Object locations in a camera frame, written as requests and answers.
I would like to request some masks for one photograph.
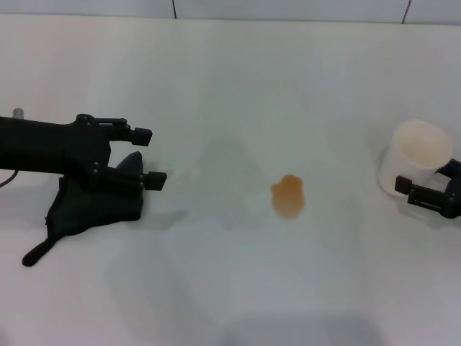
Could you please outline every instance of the white tile wall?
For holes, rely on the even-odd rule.
[[[171,0],[0,0],[0,12],[174,18]]]
[[[399,23],[408,0],[175,0],[175,4],[178,18]]]
[[[461,0],[413,0],[406,23],[461,25]]]

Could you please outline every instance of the orange object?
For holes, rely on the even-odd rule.
[[[278,184],[273,184],[272,206],[284,219],[297,218],[305,207],[303,180],[292,174],[285,175]]]

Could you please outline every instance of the cup rim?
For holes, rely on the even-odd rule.
[[[446,139],[448,140],[448,144],[449,144],[449,155],[448,155],[447,159],[444,160],[444,163],[441,166],[429,167],[429,166],[424,166],[423,164],[420,164],[418,162],[412,161],[396,145],[395,141],[396,141],[397,135],[399,134],[400,131],[402,131],[402,128],[404,126],[408,126],[409,123],[422,123],[424,125],[428,125],[431,128],[433,128],[436,132],[438,132],[442,136],[446,137]],[[438,127],[438,126],[436,126],[436,125],[434,125],[434,124],[432,124],[430,122],[424,121],[424,120],[411,119],[411,120],[405,121],[404,123],[401,123],[394,130],[394,132],[392,134],[391,144],[395,148],[395,150],[398,152],[398,154],[402,157],[402,159],[407,161],[410,165],[415,166],[416,168],[421,169],[421,170],[425,170],[425,171],[431,171],[431,170],[434,170],[434,169],[439,169],[439,168],[443,167],[444,165],[448,164],[449,160],[451,160],[452,157],[453,157],[453,143],[452,143],[452,139],[449,137],[449,135],[445,131],[443,131],[440,127]]]

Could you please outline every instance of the white cup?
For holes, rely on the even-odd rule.
[[[425,185],[452,155],[452,141],[443,130],[422,120],[409,120],[395,129],[378,172],[378,182],[387,193],[404,196],[395,191],[397,176]]]

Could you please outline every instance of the black mechanical claw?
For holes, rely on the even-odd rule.
[[[0,169],[63,174],[46,218],[48,237],[24,257],[25,266],[34,265],[64,236],[140,218],[143,191],[162,190],[166,174],[143,173],[139,152],[117,168],[108,167],[109,142],[147,146],[151,137],[151,130],[131,130],[126,119],[80,114],[73,123],[59,125],[0,117]]]
[[[408,195],[409,204],[436,211],[445,218],[456,218],[461,215],[461,163],[452,159],[437,173],[451,179],[444,192],[415,185],[402,176],[395,180],[395,191]]]

